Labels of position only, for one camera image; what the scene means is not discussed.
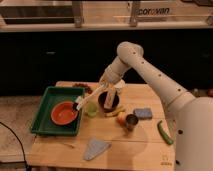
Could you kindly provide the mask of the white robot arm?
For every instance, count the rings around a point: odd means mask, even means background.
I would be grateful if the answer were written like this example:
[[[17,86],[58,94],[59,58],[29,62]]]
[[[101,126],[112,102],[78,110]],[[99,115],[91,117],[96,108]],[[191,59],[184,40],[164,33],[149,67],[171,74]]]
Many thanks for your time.
[[[213,171],[213,98],[195,97],[143,57],[143,48],[122,42],[101,83],[118,83],[133,68],[176,120],[174,171]]]

